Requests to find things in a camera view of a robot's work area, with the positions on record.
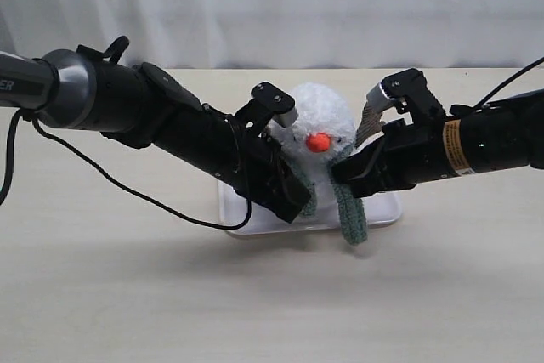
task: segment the white tray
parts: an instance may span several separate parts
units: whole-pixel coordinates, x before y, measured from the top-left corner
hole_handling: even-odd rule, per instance
[[[238,196],[229,185],[219,182],[219,219],[223,225],[240,223],[246,217],[246,199]],[[370,228],[389,225],[402,216],[397,193],[379,193],[363,199],[365,214]],[[312,218],[296,218],[289,224],[277,218],[270,210],[252,204],[252,218],[244,227],[230,231],[239,237],[267,235],[309,230],[338,230],[337,206],[318,211]]]

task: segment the orange label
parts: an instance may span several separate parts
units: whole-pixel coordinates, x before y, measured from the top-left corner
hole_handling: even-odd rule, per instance
[[[448,161],[450,161],[451,167],[459,176],[475,174],[476,172],[470,167],[462,150],[461,134],[459,132],[460,126],[461,120],[459,119],[448,121],[444,124],[442,140],[444,141],[445,154]]]

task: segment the black cable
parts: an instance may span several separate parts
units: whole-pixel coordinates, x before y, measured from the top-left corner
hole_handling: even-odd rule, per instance
[[[2,189],[0,190],[0,206],[8,197],[9,189],[11,188],[11,182],[14,178],[14,146],[15,146],[15,134],[17,133],[17,125],[20,118],[24,114],[24,110],[17,110],[11,117],[9,123],[8,137],[6,141],[6,169],[3,175]]]
[[[6,190],[5,195],[8,194],[9,185],[11,184],[11,178],[13,177],[13,164],[14,164],[13,156],[14,156],[15,129],[17,128],[17,122],[19,121],[21,116],[22,116],[22,112],[17,111],[15,113],[15,115],[14,115],[14,118],[11,121],[10,126],[9,126],[8,150],[6,152],[8,160],[6,161],[6,176],[5,176],[5,179],[4,179],[4,186],[2,187],[2,194],[4,194],[4,190]],[[212,227],[212,228],[218,229],[218,230],[238,230],[239,228],[246,225],[249,222],[249,219],[252,216],[252,201],[250,199],[249,179],[248,179],[248,175],[247,175],[246,161],[245,161],[245,157],[242,155],[242,150],[240,150],[240,144],[241,144],[241,138],[242,138],[241,137],[240,127],[237,126],[237,124],[233,125],[231,123],[229,117],[227,119],[229,120],[231,129],[233,130],[236,147],[238,149],[238,160],[239,160],[239,163],[240,163],[241,171],[244,173],[244,179],[245,179],[245,182],[246,182],[246,195],[247,195],[247,199],[246,199],[246,203],[247,203],[246,217],[244,218],[244,220],[241,223],[238,223],[236,225],[221,225],[221,224],[215,224],[215,223],[208,223],[207,221],[201,221],[201,220],[198,220],[196,218],[186,216],[185,214],[182,214],[182,213],[172,209],[171,207],[161,203],[160,201],[157,201],[157,200],[155,200],[155,199],[153,199],[153,198],[151,198],[151,197],[149,197],[149,196],[147,196],[147,195],[145,195],[143,193],[140,193],[139,191],[131,189],[130,187],[127,187],[126,185],[122,184],[121,182],[115,180],[98,163],[93,161],[90,157],[86,156],[81,151],[76,149],[74,146],[70,145],[65,140],[59,138],[58,136],[52,135],[51,133],[47,133],[46,131],[44,131],[42,129],[42,127],[40,126],[38,120],[35,117],[32,118],[32,125],[34,125],[34,128],[37,130],[37,132],[40,135],[42,135],[44,138],[51,139],[54,142],[57,142],[57,143],[63,145],[65,148],[67,148],[68,150],[73,152],[76,156],[80,157],[85,162],[87,162],[89,165],[94,167],[102,176],[104,176],[108,181],[110,181],[112,184],[117,186],[119,189],[124,190],[127,193],[130,193],[131,195],[139,197],[140,199],[145,200],[145,201],[147,201],[147,202],[149,202],[151,204],[154,204],[155,206],[161,208],[162,210],[165,210],[165,211],[173,214],[174,216],[182,218],[183,220],[188,221],[190,223],[203,225],[205,227]]]
[[[489,101],[491,98],[493,98],[499,91],[501,91],[503,88],[505,88],[508,84],[511,82],[517,80],[520,78],[523,74],[525,74],[527,71],[532,70],[533,68],[537,67],[538,65],[544,63],[544,57],[538,59],[537,61],[532,62],[531,64],[527,65],[526,67],[522,68],[515,74],[513,74],[511,77],[507,78],[503,82],[501,82],[499,85],[497,85],[490,93],[485,95],[475,106],[472,107],[471,111],[474,112],[476,110],[479,110],[484,106],[484,104]]]

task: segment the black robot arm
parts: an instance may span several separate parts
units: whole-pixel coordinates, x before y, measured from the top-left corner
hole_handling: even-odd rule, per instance
[[[262,82],[247,105],[224,114],[151,63],[119,65],[127,46],[119,37],[105,52],[79,46],[33,60],[0,53],[0,106],[22,108],[51,128],[97,131],[134,149],[155,145],[293,221],[310,194],[264,133],[270,120],[284,127],[295,121],[293,98]]]
[[[332,169],[356,197],[469,174],[544,168],[544,89],[478,109],[454,105],[447,116],[423,73],[409,69],[384,78],[367,103],[378,112],[407,112],[412,123],[385,124],[381,137]]]

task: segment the beige table surface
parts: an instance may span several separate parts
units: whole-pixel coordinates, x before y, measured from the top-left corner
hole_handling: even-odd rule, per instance
[[[172,71],[235,111],[323,82],[359,118],[397,70]],[[425,70],[449,108],[513,70]],[[544,88],[536,70],[503,95]],[[11,110],[0,111],[5,138]],[[217,183],[155,148],[57,132],[132,187],[218,220]],[[544,173],[422,184],[358,257],[338,235],[239,241],[128,196],[27,123],[0,207],[0,362],[542,362]]]

